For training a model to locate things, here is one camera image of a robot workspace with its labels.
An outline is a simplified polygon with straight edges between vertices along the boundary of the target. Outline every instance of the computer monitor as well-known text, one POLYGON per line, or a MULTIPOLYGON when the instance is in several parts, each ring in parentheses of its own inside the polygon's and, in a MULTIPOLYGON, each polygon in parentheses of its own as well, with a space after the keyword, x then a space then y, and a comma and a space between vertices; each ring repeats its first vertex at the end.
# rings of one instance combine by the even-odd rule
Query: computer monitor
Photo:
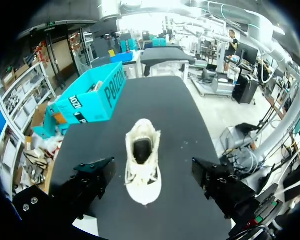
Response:
POLYGON ((248 61, 252 65, 255 65, 256 61, 257 61, 257 56, 258 56, 258 49, 255 49, 254 47, 248 46, 243 43, 239 43, 238 48, 235 52, 235 55, 241 57, 242 51, 244 51, 243 59, 248 61))

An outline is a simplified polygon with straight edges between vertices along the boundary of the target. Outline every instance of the shoe insole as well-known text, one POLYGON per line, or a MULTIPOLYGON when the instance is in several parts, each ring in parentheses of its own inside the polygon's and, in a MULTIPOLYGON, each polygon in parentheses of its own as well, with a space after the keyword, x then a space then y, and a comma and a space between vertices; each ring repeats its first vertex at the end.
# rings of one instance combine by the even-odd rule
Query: shoe insole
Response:
POLYGON ((133 156, 138 164, 144 164, 152 153, 150 139, 140 139, 133 144, 133 156))

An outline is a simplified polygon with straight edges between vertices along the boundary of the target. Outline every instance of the white pipe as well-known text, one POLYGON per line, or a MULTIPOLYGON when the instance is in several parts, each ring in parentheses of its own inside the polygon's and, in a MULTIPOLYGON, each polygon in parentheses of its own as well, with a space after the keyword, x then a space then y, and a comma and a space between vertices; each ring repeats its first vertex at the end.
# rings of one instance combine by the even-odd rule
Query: white pipe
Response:
POLYGON ((298 186, 300 186, 300 181, 296 182, 295 184, 293 184, 293 185, 287 187, 286 189, 284 189, 284 190, 282 190, 282 191, 280 191, 280 192, 276 192, 275 195, 283 194, 283 193, 285 193, 286 191, 289 191, 289 190, 291 190, 291 189, 294 189, 294 188, 296 188, 296 187, 298 187, 298 186))

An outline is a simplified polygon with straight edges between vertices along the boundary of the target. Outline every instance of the workbench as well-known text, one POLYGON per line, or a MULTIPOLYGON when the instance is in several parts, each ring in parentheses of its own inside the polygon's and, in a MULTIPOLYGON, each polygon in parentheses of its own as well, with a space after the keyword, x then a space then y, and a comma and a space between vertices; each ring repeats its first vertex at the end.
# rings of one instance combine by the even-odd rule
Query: workbench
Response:
POLYGON ((141 63, 145 65, 143 75, 148 77, 151 74, 151 67, 169 62, 180 63, 182 65, 181 70, 183 72, 183 80, 185 81, 188 78, 189 64, 195 64, 196 60, 175 47, 147 48, 141 56, 141 63))
POLYGON ((175 76, 127 81, 111 120, 71 125, 55 161, 50 193, 76 172, 74 167, 115 157, 116 175, 101 200, 87 213, 97 218, 108 240, 224 240, 231 221, 207 200, 192 176, 192 157, 219 164, 205 122, 186 85, 175 76), (125 186, 125 137, 134 124, 149 119, 161 130, 159 167, 162 189, 147 207, 125 186))

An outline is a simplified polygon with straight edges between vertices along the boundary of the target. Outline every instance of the person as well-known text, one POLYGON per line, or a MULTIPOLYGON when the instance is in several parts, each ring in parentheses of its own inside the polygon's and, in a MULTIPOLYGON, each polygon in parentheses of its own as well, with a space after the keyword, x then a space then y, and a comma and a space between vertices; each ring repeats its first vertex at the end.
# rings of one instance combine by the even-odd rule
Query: person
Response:
POLYGON ((238 40, 236 39, 236 33, 234 30, 229 30, 229 36, 233 39, 233 42, 229 42, 229 49, 225 51, 225 62, 224 62, 224 71, 227 72, 229 69, 229 61, 227 58, 230 58, 232 55, 236 54, 238 48, 238 40))

